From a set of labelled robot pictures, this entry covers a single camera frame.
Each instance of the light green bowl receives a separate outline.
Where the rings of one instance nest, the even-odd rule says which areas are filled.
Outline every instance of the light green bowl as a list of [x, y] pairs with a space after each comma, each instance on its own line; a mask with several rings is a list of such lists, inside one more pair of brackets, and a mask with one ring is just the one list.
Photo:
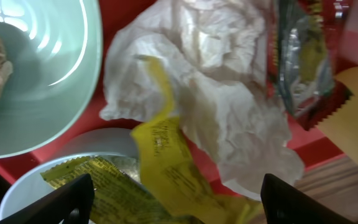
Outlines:
[[37, 149], [82, 114], [102, 60], [97, 0], [0, 0], [14, 65], [0, 100], [0, 158]]

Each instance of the torn yellow wrapper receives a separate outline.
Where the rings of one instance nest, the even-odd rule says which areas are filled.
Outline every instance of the torn yellow wrapper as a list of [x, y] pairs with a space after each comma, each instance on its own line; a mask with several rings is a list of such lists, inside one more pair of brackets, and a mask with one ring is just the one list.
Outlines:
[[132, 132], [140, 153], [142, 184], [173, 216], [192, 215], [205, 224], [247, 223], [260, 212], [261, 203], [213, 194], [193, 162], [179, 116], [170, 116], [175, 109], [170, 80], [157, 58], [142, 59], [165, 96], [162, 111]]
[[95, 188], [90, 219], [96, 224], [189, 224], [193, 217], [173, 218], [152, 195], [102, 157], [80, 157], [41, 173], [57, 189], [89, 173]]

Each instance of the crumpled tissue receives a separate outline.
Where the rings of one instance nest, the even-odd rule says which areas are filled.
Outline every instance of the crumpled tissue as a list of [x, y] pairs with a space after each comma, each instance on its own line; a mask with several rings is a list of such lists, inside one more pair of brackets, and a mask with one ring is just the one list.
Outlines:
[[120, 30], [104, 73], [100, 117], [148, 121], [164, 97], [137, 55], [160, 58], [185, 135], [217, 164], [222, 183], [260, 200], [266, 173], [303, 174], [281, 101], [265, 96], [267, 33], [261, 0], [158, 0]]

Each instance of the red tray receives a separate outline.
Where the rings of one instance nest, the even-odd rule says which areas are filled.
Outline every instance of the red tray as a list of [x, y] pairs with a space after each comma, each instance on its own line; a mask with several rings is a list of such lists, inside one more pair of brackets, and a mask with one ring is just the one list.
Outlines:
[[[99, 0], [104, 31], [104, 56], [110, 46], [115, 33], [130, 23], [144, 9], [148, 8], [155, 0], [120, 1], [120, 0]], [[63, 135], [56, 138], [44, 147], [36, 149], [27, 154], [0, 159], [0, 174], [11, 184], [19, 177], [35, 166], [47, 161], [51, 156], [64, 146], [72, 138], [85, 132], [100, 128], [128, 128], [132, 129], [139, 122], [127, 119], [104, 121], [99, 118], [99, 111], [106, 105], [103, 95], [102, 84], [103, 72], [101, 73], [98, 86], [87, 109], [78, 121]], [[290, 119], [290, 127], [293, 139], [288, 147], [294, 149], [302, 158], [306, 169], [312, 169], [325, 162], [343, 156], [329, 139], [317, 129], [304, 131], [294, 120]], [[203, 152], [191, 147], [193, 155], [197, 158], [198, 165], [209, 164], [208, 158]], [[206, 177], [208, 180], [216, 179], [217, 170], [210, 169]]]

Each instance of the wood plank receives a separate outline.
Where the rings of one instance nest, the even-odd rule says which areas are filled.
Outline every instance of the wood plank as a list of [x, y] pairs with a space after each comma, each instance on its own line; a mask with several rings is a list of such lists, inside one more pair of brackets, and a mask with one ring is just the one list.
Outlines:
[[[358, 165], [348, 157], [307, 172], [295, 186], [334, 212], [358, 222]], [[263, 223], [264, 215], [251, 221]]]

